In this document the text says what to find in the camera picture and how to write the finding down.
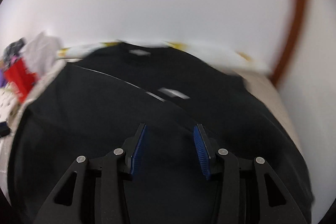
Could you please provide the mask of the black sweatshirt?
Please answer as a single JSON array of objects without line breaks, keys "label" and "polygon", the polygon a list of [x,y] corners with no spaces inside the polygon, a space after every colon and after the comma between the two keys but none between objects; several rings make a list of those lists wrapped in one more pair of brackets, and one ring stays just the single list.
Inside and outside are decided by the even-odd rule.
[{"label": "black sweatshirt", "polygon": [[127,43],[68,63],[23,112],[9,158],[11,205],[34,220],[78,156],[103,157],[146,124],[141,164],[123,181],[130,223],[218,223],[222,174],[207,180],[194,143],[264,158],[311,223],[313,194],[301,152],[239,75],[174,48]]}]

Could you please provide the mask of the polka dot white fabric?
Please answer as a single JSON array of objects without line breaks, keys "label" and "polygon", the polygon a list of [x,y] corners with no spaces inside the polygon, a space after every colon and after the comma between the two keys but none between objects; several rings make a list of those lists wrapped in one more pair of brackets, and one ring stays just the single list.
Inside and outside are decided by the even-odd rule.
[{"label": "polka dot white fabric", "polygon": [[18,100],[17,95],[12,92],[9,88],[1,88],[0,91],[0,118],[1,122],[8,122],[13,119],[21,103]]}]

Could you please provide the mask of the red paper bag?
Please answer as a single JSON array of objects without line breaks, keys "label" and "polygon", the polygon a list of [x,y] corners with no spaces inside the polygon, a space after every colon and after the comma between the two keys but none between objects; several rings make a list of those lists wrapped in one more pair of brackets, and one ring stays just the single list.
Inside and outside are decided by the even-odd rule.
[{"label": "red paper bag", "polygon": [[22,58],[17,59],[4,71],[5,79],[14,85],[15,94],[23,103],[38,80],[38,75],[29,71]]}]

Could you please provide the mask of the plaid cloth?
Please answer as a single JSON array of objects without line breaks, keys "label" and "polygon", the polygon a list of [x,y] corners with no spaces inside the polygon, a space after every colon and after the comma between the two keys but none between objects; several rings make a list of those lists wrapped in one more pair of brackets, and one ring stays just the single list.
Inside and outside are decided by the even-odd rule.
[{"label": "plaid cloth", "polygon": [[20,50],[25,46],[26,41],[24,38],[19,39],[16,42],[10,43],[3,52],[3,61],[9,63],[13,57],[21,57]]}]

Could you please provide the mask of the white plastic bag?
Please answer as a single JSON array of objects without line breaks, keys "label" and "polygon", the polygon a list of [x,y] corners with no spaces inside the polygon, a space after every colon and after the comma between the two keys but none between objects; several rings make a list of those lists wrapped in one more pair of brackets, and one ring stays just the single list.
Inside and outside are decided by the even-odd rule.
[{"label": "white plastic bag", "polygon": [[21,56],[28,70],[42,77],[51,70],[62,47],[59,38],[41,32],[21,49]]}]

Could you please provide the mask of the striped mattress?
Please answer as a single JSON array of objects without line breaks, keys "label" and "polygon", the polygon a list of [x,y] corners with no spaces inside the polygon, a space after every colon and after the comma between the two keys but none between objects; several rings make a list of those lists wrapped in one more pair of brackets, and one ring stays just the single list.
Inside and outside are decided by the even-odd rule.
[{"label": "striped mattress", "polygon": [[[40,96],[40,94],[64,68],[66,63],[66,60],[56,61],[56,63],[52,66],[51,70],[46,73],[46,75],[44,75],[40,80],[38,80],[37,85],[32,89],[32,91],[30,91],[25,102],[21,104],[16,116],[7,122],[9,128],[11,129],[11,133],[8,136],[1,138],[1,190],[3,191],[6,198],[9,197],[7,189],[7,169],[11,145],[18,124],[21,120],[21,116],[25,108]],[[270,80],[268,80],[265,76],[254,72],[235,70],[230,71],[230,73],[240,75],[244,79],[244,84],[247,90],[269,109],[269,111],[280,122],[287,134],[290,136],[298,150],[302,151],[299,137],[294,130],[294,127],[284,105],[281,102],[279,93],[276,91],[276,88],[271,84]],[[12,84],[8,84],[5,88],[9,88],[12,92],[14,92],[14,85]]]}]

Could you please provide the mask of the white duck-print sheet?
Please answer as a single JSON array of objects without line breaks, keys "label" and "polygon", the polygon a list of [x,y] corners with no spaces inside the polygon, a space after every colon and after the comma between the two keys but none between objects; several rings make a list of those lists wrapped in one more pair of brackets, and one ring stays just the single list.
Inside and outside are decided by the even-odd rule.
[{"label": "white duck-print sheet", "polygon": [[[57,59],[82,59],[88,56],[95,50],[105,47],[112,47],[120,44],[121,41],[115,42],[99,42],[94,44],[86,44],[80,46],[73,46],[69,48],[62,48],[57,51]],[[212,67],[219,69],[234,69],[256,72],[262,75],[270,75],[270,67],[262,62],[254,59],[244,52],[236,52],[223,46],[205,45],[205,44],[186,44],[183,42],[160,42],[145,44],[143,42],[137,43],[138,47],[160,47],[160,48],[174,48],[188,54],[191,54]]]}]

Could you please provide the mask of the brown wooden door frame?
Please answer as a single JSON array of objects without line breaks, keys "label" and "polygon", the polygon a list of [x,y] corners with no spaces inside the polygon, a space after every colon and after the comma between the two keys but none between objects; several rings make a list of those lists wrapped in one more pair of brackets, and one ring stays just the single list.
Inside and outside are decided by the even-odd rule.
[{"label": "brown wooden door frame", "polygon": [[294,0],[293,16],[289,25],[288,35],[284,41],[282,52],[270,77],[270,81],[277,88],[289,69],[290,62],[298,46],[299,37],[303,30],[307,8],[307,0]]}]

